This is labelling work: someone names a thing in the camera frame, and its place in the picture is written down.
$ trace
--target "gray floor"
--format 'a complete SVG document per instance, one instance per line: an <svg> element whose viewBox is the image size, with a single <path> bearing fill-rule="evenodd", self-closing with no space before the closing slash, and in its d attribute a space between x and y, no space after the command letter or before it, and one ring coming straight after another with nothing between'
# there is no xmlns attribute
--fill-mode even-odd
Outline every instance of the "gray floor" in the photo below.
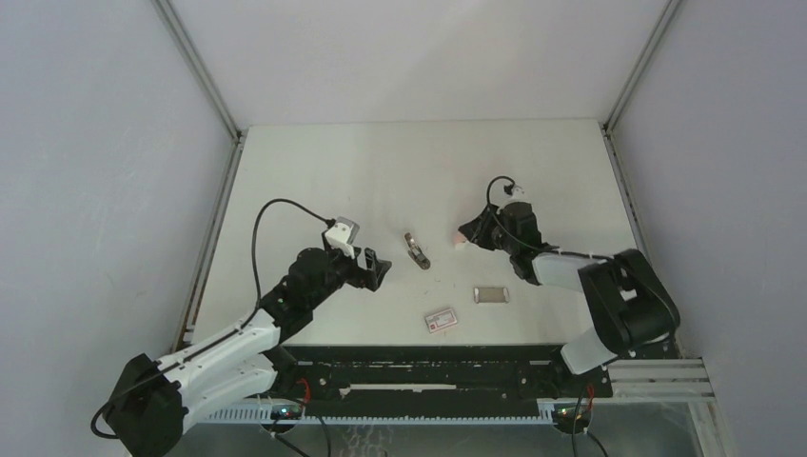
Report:
<svg viewBox="0 0 807 457"><path fill-rule="evenodd" d="M611 456L697 457L688 409L682 405L595 406L591 430ZM547 426L331 426L333 457L572 455L570 438ZM285 437L311 457L326 456L321 427ZM579 436L580 456L601 452ZM259 426L199 425L170 457L296 456Z"/></svg>

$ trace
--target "metal frame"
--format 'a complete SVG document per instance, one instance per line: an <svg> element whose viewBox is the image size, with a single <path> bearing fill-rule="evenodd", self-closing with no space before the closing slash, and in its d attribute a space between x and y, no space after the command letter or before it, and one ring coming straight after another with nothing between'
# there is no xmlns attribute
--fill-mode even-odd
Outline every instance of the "metal frame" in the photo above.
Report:
<svg viewBox="0 0 807 457"><path fill-rule="evenodd" d="M245 136L238 129L226 103L213 82L209 70L205 66L198 50L170 0L151 0L167 31L174 40L188 68L204 92L207 100L220 118L227 133L233 139L230 160L222 178L218 199L215 203L211 221L207 228L205 244L197 261L197 273L191 286L185 320L182 323L177 345L183 342L186 330L192 330L201 298L209 274L210 262L215 251L218 234L226 211L229 194L235 179L235 173L244 148ZM628 213L631 230L634 232L637 246L649 257L647 243L634 205L629 180L627 179L620 156L613 144L613 132L616 128L631 95L649 62L659 48L659 43L668 31L672 19L679 10L682 0L669 0L659 20L642 49L636 64L630 72L620 95L611 109L607 120L602 124L603 141L608 150L609 159L615 177L620 186L620 194ZM714 392L708 380L708 374L701 360L627 360L617 361L609 368L612 398L599 398L599 403L687 403L698 435L702 454L705 456L732 456L734 450L727 439L728 433L718 410ZM536 415L524 417L499 418L366 418L366 417L325 417L331 424L361 425L367 422L385 425L507 425L507 424L552 424L551 412L556 405L575 403L576 399L539 399L536 401ZM274 402L279 405L293 406ZM266 401L244 400L242 403L225 408L203 422L211 424L270 424L271 408L266 409ZM316 424L313 419L304 418L289 423Z"/></svg>

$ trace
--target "white wall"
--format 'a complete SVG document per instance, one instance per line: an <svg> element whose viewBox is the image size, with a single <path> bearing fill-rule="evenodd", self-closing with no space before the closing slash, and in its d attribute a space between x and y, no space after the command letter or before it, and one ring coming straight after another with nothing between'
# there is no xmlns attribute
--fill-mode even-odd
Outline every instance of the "white wall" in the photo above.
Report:
<svg viewBox="0 0 807 457"><path fill-rule="evenodd" d="M147 1L4 2L0 61L0 454L120 456L89 418L169 348L229 139Z"/></svg>
<svg viewBox="0 0 807 457"><path fill-rule="evenodd" d="M807 3L686 2L617 131L740 455L804 455Z"/></svg>
<svg viewBox="0 0 807 457"><path fill-rule="evenodd" d="M665 0L177 0L241 127L605 120Z"/></svg>

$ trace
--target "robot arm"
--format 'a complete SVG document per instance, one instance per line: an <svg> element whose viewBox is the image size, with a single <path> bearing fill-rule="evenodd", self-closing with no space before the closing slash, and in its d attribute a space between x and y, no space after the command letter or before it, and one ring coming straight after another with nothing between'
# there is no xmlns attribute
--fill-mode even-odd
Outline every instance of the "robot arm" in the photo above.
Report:
<svg viewBox="0 0 807 457"><path fill-rule="evenodd" d="M500 180L509 196L501 208L490 203ZM487 206L460 226L458 241L504 250L516 275L535 286L556 286L585 295L594 323L563 346L553 366L561 379L607 364L627 351L672 335L680 325L678 309L647 259L636 249L613 256L580 254L545 243L524 191L505 176L488 186Z"/></svg>
<svg viewBox="0 0 807 457"><path fill-rule="evenodd" d="M337 219L323 233L325 248L301 251L288 275L229 328L156 361L131 359L99 411L115 437L135 457L164 455L210 413L277 386L284 368L273 356L312 321L314 309L344 284L377 290L389 271L391 263L370 248L359 267L361 249L352 245L358 230Z"/></svg>

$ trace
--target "white table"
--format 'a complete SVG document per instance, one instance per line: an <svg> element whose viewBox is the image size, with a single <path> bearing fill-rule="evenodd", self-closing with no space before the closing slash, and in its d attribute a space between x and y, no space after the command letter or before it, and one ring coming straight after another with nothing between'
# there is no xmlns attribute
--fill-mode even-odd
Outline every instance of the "white table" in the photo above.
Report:
<svg viewBox="0 0 807 457"><path fill-rule="evenodd" d="M229 198L193 334L198 342L255 301L249 246L258 209L291 198L361 230L392 270L377 292L345 286L289 340L297 345L557 344L591 327L581 294L519 280L503 251L456 250L456 228L484 208L484 191L507 174L533 203L545 241L610 253L635 246L614 172L594 120L422 122L253 127ZM501 184L493 203L504 198ZM325 226L288 205L271 207L258 238L266 293ZM431 260L407 255L412 231ZM506 305L477 305L475 286L504 286ZM423 317L452 307L459 324L430 334Z"/></svg>

